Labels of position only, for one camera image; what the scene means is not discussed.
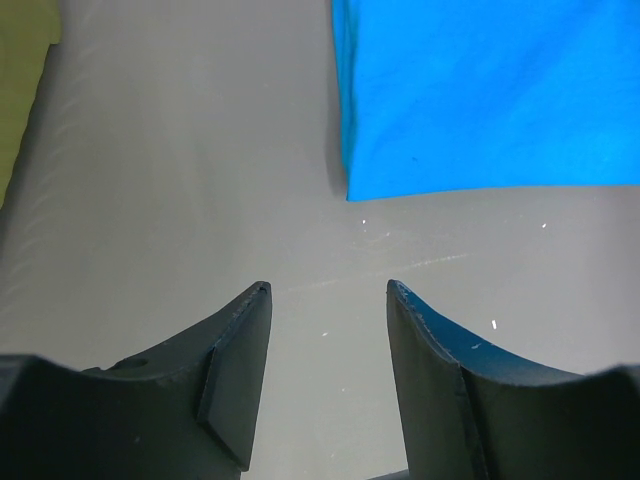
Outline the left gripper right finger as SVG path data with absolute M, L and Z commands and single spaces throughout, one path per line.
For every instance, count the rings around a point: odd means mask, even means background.
M 481 338 L 403 283 L 387 327 L 412 479 L 635 479 L 639 369 L 552 368 Z

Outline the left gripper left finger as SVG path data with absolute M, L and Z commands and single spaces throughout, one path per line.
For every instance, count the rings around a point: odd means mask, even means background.
M 272 294 L 217 313 L 108 369 L 1 359 L 5 479 L 237 479 L 249 469 Z

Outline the blue t shirt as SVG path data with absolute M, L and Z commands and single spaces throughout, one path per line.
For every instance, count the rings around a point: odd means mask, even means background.
M 635 1 L 335 1 L 350 201 L 639 181 Z

